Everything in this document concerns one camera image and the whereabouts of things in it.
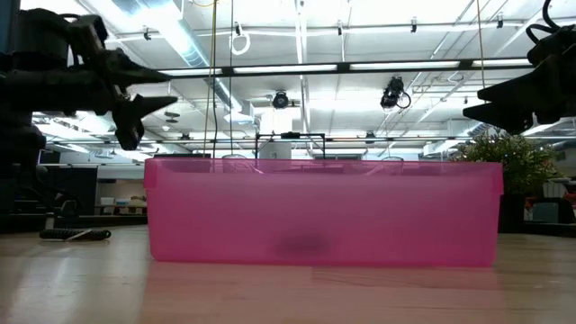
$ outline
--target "plastic bin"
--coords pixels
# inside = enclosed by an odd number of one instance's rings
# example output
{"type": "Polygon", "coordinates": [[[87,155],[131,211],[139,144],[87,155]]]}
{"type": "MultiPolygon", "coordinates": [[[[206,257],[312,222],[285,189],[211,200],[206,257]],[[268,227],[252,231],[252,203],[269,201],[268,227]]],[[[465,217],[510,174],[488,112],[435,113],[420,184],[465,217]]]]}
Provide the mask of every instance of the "plastic bin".
{"type": "Polygon", "coordinates": [[[491,266],[501,165],[146,161],[160,261],[308,266],[491,266]]]}

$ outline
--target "translucent container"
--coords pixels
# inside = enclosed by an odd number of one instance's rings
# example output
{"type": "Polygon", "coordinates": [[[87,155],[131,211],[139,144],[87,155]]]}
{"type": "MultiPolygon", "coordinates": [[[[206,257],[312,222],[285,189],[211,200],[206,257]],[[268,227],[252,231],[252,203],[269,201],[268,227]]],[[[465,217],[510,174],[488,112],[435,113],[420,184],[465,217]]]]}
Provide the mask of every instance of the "translucent container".
{"type": "Polygon", "coordinates": [[[146,161],[156,260],[308,266],[491,266],[495,163],[146,161]]]}

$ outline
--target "black metal frame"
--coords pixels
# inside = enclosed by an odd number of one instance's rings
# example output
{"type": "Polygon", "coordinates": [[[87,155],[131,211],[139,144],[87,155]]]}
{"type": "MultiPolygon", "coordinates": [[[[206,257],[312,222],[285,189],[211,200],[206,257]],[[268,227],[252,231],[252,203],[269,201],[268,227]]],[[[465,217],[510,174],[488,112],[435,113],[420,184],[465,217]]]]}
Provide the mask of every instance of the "black metal frame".
{"type": "MultiPolygon", "coordinates": [[[[484,62],[490,62],[491,60],[512,60],[512,59],[526,59],[526,58],[485,58],[484,62]]],[[[481,66],[474,66],[474,61],[480,61],[481,58],[455,58],[455,59],[429,59],[429,60],[389,60],[389,61],[362,61],[362,62],[326,62],[326,63],[314,63],[314,64],[274,64],[265,66],[240,66],[240,67],[215,67],[215,70],[221,70],[220,74],[215,75],[216,77],[263,77],[263,76],[309,76],[309,75],[332,75],[332,74],[357,74],[357,73],[400,73],[400,72],[450,72],[450,71],[480,71],[481,66]],[[357,64],[410,64],[410,63],[433,63],[433,62],[454,62],[459,61],[460,63],[455,67],[384,67],[375,69],[352,69],[352,65],[357,64]],[[261,71],[261,72],[251,72],[251,73],[238,73],[235,68],[306,68],[306,67],[321,67],[326,65],[335,65],[336,69],[333,70],[317,70],[317,71],[261,71]]],[[[487,64],[484,66],[485,71],[491,70],[508,70],[508,69],[524,69],[524,68],[534,68],[530,63],[526,64],[515,64],[515,65],[501,65],[493,66],[487,64]]],[[[157,71],[202,71],[208,70],[208,68],[160,68],[157,71]]],[[[202,73],[198,75],[175,75],[171,76],[173,79],[194,79],[194,78],[207,78],[208,73],[202,73]]]]}
{"type": "Polygon", "coordinates": [[[259,151],[259,147],[258,147],[258,143],[260,141],[261,138],[263,137],[268,137],[269,140],[265,143],[268,144],[270,142],[274,142],[274,137],[279,136],[282,141],[290,141],[292,142],[293,140],[301,140],[302,137],[308,138],[308,140],[310,140],[311,142],[314,143],[314,140],[311,139],[312,137],[320,137],[322,138],[322,158],[326,159],[326,134],[325,133],[290,133],[290,135],[287,134],[260,134],[257,133],[256,137],[254,138],[254,158],[258,159],[258,151],[259,151]]]}

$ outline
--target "white ceiling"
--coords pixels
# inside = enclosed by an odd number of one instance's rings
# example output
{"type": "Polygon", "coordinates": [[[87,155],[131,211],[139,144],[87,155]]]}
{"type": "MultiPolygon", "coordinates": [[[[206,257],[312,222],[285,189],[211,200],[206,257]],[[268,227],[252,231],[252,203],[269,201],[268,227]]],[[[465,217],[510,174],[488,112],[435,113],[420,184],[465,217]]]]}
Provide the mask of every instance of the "white ceiling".
{"type": "MultiPolygon", "coordinates": [[[[207,5],[212,0],[195,0],[197,4],[207,5]]],[[[304,57],[312,63],[339,62],[341,60],[341,39],[338,37],[337,26],[340,20],[344,26],[386,26],[410,25],[416,17],[418,25],[439,23],[451,25],[462,16],[460,23],[476,25],[477,7],[473,3],[467,11],[464,9],[469,0],[305,0],[302,16],[307,23],[309,32],[331,28],[333,34],[307,37],[307,47],[304,57]]],[[[505,21],[522,23],[536,14],[542,7],[543,0],[480,0],[481,18],[484,22],[491,19],[495,22],[498,13],[503,13],[505,21]]],[[[22,0],[22,8],[46,7],[58,13],[100,14],[107,22],[107,27],[117,37],[138,36],[143,33],[142,23],[133,21],[124,15],[112,0],[22,0]]],[[[553,18],[575,20],[576,1],[553,0],[550,9],[553,18]]],[[[209,57],[212,37],[202,36],[211,33],[212,7],[200,7],[191,1],[184,0],[184,19],[194,30],[206,57],[209,57]]],[[[294,0],[220,0],[217,6],[216,26],[218,32],[230,30],[232,22],[240,22],[245,31],[277,31],[294,32],[297,14],[294,0]],[[233,4],[234,16],[231,16],[233,4]]],[[[502,29],[482,30],[482,49],[485,57],[494,57],[495,52],[510,40],[517,27],[507,26],[502,29]]],[[[188,68],[185,61],[161,38],[152,40],[125,41],[122,45],[110,43],[110,48],[120,46],[132,59],[151,68],[188,68]]],[[[229,35],[216,37],[216,65],[224,66],[262,66],[268,64],[296,64],[296,39],[288,36],[251,35],[249,50],[240,56],[230,55],[229,35]]],[[[410,33],[410,27],[402,33],[367,33],[346,34],[346,61],[373,60],[406,60],[430,59],[439,47],[435,59],[479,58],[481,46],[478,31],[434,32],[417,31],[410,33]]],[[[237,48],[243,47],[243,40],[236,40],[237,48]]],[[[522,34],[512,41],[498,57],[521,57],[527,54],[533,44],[522,34]]],[[[529,70],[486,71],[484,82],[487,86],[521,76],[529,70]]],[[[447,127],[450,120],[464,120],[462,109],[464,98],[468,98],[468,106],[481,104],[475,98],[474,92],[482,89],[482,74],[473,73],[470,80],[458,89],[458,92],[441,102],[454,87],[447,81],[452,73],[423,73],[414,87],[413,105],[400,113],[395,112],[386,120],[379,105],[383,88],[392,76],[401,76],[408,86],[416,76],[416,72],[400,74],[355,74],[308,76],[310,101],[310,131],[326,132],[330,136],[364,135],[366,131],[376,131],[390,136],[420,135],[457,135],[447,127]],[[422,122],[417,121],[433,109],[433,112],[422,122]]],[[[453,76],[460,79],[464,74],[453,76]]],[[[301,82],[298,76],[250,76],[231,80],[222,79],[225,85],[231,87],[232,93],[238,99],[260,99],[273,95],[275,90],[286,90],[290,98],[300,101],[301,82]]],[[[168,86],[138,85],[131,91],[145,96],[167,95],[168,86]]],[[[206,97],[208,86],[200,79],[177,80],[172,83],[172,95],[179,95],[181,100],[168,107],[170,112],[180,113],[179,123],[167,124],[164,120],[165,110],[156,112],[143,120],[145,127],[163,138],[175,139],[182,132],[191,132],[195,138],[203,137],[206,112],[206,97]],[[169,126],[164,131],[162,126],[169,126]]],[[[294,109],[292,125],[294,131],[302,131],[302,118],[299,108],[294,109]]],[[[266,108],[257,108],[256,114],[265,112],[266,108]]],[[[217,122],[222,131],[219,136],[225,138],[229,125],[224,121],[226,114],[224,106],[218,104],[217,122]]],[[[213,136],[215,129],[212,106],[209,113],[208,129],[213,136]]],[[[233,126],[234,137],[254,136],[252,126],[233,126]]],[[[401,148],[412,147],[413,144],[399,144],[401,148]]]]}

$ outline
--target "box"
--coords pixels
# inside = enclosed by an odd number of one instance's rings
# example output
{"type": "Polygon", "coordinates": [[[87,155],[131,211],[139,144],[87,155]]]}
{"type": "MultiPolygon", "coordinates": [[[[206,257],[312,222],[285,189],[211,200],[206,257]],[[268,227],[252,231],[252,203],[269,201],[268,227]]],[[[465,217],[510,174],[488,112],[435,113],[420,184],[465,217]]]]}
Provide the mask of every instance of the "box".
{"type": "Polygon", "coordinates": [[[150,158],[156,260],[491,266],[501,165],[150,158]]]}

